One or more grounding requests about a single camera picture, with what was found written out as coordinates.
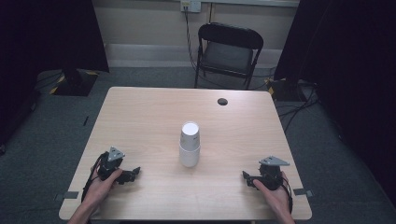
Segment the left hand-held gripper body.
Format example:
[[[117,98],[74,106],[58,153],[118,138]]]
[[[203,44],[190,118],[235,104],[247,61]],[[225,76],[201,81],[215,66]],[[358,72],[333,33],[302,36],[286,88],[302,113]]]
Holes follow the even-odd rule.
[[[109,151],[104,153],[100,161],[100,166],[97,174],[101,180],[106,180],[111,174],[117,170],[122,163],[125,154],[115,147],[111,147]]]

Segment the person's right hand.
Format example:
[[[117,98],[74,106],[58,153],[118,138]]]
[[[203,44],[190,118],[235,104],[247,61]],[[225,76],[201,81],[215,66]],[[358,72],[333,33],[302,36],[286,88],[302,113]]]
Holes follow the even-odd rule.
[[[279,187],[276,190],[269,190],[257,180],[254,180],[253,183],[262,192],[265,201],[274,214],[290,213],[289,194],[285,189]]]

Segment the person's left hand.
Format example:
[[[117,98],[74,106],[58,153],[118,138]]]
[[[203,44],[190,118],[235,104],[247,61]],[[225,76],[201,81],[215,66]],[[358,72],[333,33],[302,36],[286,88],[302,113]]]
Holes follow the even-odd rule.
[[[117,169],[106,180],[101,180],[97,171],[94,171],[92,182],[85,195],[81,206],[92,213],[100,203],[106,198],[110,190],[116,185],[116,179],[121,175],[122,170]]]

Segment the white wall socket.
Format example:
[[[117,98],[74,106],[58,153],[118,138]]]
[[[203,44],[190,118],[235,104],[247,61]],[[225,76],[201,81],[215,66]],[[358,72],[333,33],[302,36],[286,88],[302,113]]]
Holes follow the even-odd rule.
[[[200,13],[202,8],[202,3],[196,0],[180,0],[180,11],[181,12],[191,12]]]

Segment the black curtain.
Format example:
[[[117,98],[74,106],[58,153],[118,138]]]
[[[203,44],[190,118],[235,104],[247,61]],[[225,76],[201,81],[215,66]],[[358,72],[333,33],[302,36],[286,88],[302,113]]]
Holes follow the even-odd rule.
[[[275,77],[317,84],[396,206],[396,0],[300,0]]]

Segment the black folding chair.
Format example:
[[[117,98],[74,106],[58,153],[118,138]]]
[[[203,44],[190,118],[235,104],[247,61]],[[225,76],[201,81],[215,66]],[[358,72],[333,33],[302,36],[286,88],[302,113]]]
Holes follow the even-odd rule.
[[[199,28],[198,38],[194,87],[200,72],[209,71],[242,78],[247,90],[262,52],[262,36],[249,28],[210,22]]]

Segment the black stand base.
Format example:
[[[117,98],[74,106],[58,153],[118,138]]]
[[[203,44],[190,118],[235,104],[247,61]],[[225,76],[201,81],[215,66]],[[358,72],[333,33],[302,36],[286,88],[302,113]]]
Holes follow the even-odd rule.
[[[62,75],[50,90],[50,94],[63,96],[88,96],[98,78],[93,71],[63,69]]]
[[[306,102],[306,97],[301,87],[296,83],[291,83],[286,79],[273,80],[268,78],[265,81],[265,85],[274,101]]]

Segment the white paper cup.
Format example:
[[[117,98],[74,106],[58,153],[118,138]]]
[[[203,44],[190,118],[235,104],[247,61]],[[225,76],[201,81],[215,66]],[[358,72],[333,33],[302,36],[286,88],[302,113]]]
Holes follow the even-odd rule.
[[[179,144],[179,161],[185,167],[194,167],[200,159],[201,145]]]
[[[200,146],[200,128],[193,121],[188,121],[181,128],[179,144],[187,151],[194,151]]]

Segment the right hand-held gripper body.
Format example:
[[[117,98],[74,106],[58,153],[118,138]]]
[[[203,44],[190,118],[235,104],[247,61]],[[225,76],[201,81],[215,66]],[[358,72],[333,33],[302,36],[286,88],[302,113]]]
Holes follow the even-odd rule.
[[[276,190],[281,186],[284,186],[285,178],[280,170],[281,166],[289,166],[287,161],[283,161],[275,156],[269,156],[267,158],[259,160],[261,165],[259,168],[262,180],[261,182],[269,190]]]

